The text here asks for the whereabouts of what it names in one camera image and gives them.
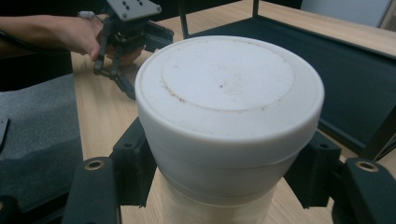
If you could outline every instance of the gray fabric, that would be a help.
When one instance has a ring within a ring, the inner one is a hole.
[[[0,92],[4,118],[10,123],[0,154],[0,195],[26,207],[68,190],[82,162],[73,75]]]

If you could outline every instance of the white cylindrical container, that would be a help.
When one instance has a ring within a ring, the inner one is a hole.
[[[269,193],[316,131],[324,99],[306,61],[236,36],[197,37],[159,50],[140,68],[135,92],[164,191],[184,204],[172,216],[200,204],[205,221],[191,223],[216,224],[260,223],[235,216],[243,206],[271,201]],[[228,209],[223,222],[213,217],[215,207]]]

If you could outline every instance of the hand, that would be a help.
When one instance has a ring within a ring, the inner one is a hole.
[[[59,33],[59,38],[67,49],[81,54],[89,54],[91,60],[94,62],[99,53],[100,35],[103,29],[102,20],[105,18],[106,15],[104,14],[90,20],[76,18],[78,21],[75,22],[75,25],[69,24],[69,26],[66,26],[67,29]],[[125,66],[133,63],[134,60],[140,56],[143,49],[144,47],[141,47],[131,53],[123,55],[120,60],[120,65]],[[114,47],[108,46],[106,49],[107,58],[114,59],[114,52]]]

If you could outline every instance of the table surface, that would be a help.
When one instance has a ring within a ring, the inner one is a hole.
[[[226,23],[250,18],[253,1],[244,0],[222,7],[192,13],[188,16],[190,34]],[[303,12],[260,1],[259,14],[274,20],[298,26],[346,42],[375,49],[396,56],[396,33],[347,21]],[[182,40],[179,18],[161,21],[161,24],[175,32],[174,40]],[[141,64],[151,53],[143,52],[135,65],[123,68],[122,72],[132,82]],[[88,56],[73,54],[78,120],[84,159],[108,156],[113,146],[137,117],[135,101],[120,91],[117,85],[106,77],[93,74],[93,63]],[[354,156],[345,150],[344,156]],[[396,176],[396,151],[393,150],[381,161]],[[276,187],[267,217],[263,223],[332,223],[332,200],[326,208],[303,209],[284,179]],[[163,223],[161,205],[160,172],[157,171],[148,206],[122,207],[123,223]]]

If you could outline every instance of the white lid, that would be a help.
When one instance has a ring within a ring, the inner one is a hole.
[[[297,55],[259,40],[206,36],[151,56],[136,98],[152,117],[204,138],[273,138],[320,112],[317,72]]]

